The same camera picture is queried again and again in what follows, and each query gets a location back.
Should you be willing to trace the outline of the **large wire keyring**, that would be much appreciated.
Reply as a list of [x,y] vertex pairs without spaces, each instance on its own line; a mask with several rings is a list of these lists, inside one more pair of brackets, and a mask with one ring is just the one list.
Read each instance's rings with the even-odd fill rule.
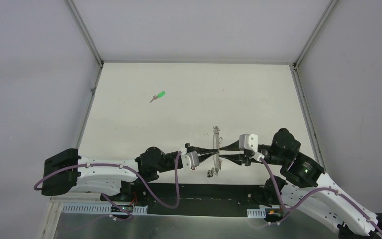
[[[220,129],[218,126],[213,127],[213,148],[219,149],[220,148],[220,136],[219,136]],[[219,153],[214,155],[214,175],[218,175],[218,173],[221,171],[222,161],[220,159]]]

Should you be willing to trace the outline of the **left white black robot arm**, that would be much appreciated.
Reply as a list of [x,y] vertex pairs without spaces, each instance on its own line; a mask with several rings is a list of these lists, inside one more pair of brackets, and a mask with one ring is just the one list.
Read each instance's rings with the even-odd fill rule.
[[45,160],[43,178],[33,188],[44,196],[92,192],[114,195],[119,201],[127,201],[132,194],[127,183],[149,183],[157,180],[159,173],[167,171],[173,171],[177,180],[178,170],[196,169],[218,153],[218,149],[189,144],[171,153],[149,147],[134,160],[109,162],[80,156],[78,149],[69,148]]

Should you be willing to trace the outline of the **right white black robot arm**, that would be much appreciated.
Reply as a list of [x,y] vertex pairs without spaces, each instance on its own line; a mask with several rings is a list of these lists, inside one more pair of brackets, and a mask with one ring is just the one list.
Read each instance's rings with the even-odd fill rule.
[[280,206],[286,214],[296,210],[317,220],[340,239],[382,239],[382,213],[374,213],[349,196],[314,159],[300,152],[301,144],[286,129],[279,129],[271,145],[258,143],[255,134],[243,134],[221,151],[237,151],[224,158],[246,165],[265,166],[270,178],[263,199]]

